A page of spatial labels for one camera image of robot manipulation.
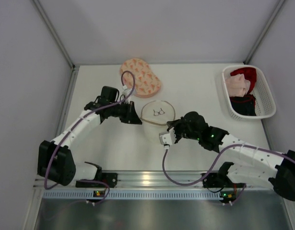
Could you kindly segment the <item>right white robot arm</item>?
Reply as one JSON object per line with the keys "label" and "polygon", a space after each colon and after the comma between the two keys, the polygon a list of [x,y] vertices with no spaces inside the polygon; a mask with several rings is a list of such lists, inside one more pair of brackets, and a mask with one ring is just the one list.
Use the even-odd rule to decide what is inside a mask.
{"label": "right white robot arm", "polygon": [[166,132],[159,136],[165,150],[184,138],[216,152],[215,161],[222,155],[237,160],[225,162],[218,169],[216,178],[221,187],[229,184],[260,186],[295,201],[295,151],[282,153],[250,145],[226,130],[208,125],[203,116],[194,111],[168,121],[167,126]]}

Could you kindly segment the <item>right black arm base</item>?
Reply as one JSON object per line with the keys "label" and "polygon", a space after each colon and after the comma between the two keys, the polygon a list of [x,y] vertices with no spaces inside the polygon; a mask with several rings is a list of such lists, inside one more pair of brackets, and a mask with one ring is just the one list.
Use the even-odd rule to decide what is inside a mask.
{"label": "right black arm base", "polygon": [[203,187],[208,189],[242,188],[244,183],[234,183],[227,175],[218,172],[212,172],[203,179]]}

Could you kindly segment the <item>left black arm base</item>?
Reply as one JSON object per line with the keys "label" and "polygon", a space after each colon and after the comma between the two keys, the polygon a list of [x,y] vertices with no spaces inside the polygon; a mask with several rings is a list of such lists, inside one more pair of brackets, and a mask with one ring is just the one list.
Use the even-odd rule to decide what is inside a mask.
{"label": "left black arm base", "polygon": [[75,187],[77,188],[105,188],[104,184],[95,183],[95,181],[107,184],[110,188],[114,188],[118,182],[118,173],[116,172],[100,172],[92,180],[77,181]]}

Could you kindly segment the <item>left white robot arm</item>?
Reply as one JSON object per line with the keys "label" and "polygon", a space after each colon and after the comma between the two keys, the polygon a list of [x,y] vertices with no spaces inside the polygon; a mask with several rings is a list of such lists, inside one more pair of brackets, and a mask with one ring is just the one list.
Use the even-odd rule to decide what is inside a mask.
{"label": "left white robot arm", "polygon": [[102,168],[90,162],[76,163],[72,149],[109,117],[117,117],[124,124],[141,125],[134,102],[130,100],[133,91],[127,86],[123,86],[123,92],[104,86],[101,94],[84,107],[75,122],[53,140],[40,144],[37,174],[45,181],[62,186],[73,181],[100,181]]}

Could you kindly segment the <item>white round mesh laundry bag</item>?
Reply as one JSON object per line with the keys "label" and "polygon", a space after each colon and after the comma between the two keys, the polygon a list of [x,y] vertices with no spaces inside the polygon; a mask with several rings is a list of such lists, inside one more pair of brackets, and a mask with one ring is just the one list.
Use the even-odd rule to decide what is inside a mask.
{"label": "white round mesh laundry bag", "polygon": [[166,132],[166,123],[175,118],[175,108],[167,101],[152,101],[144,105],[141,121],[146,138],[154,144],[160,144],[159,134]]}

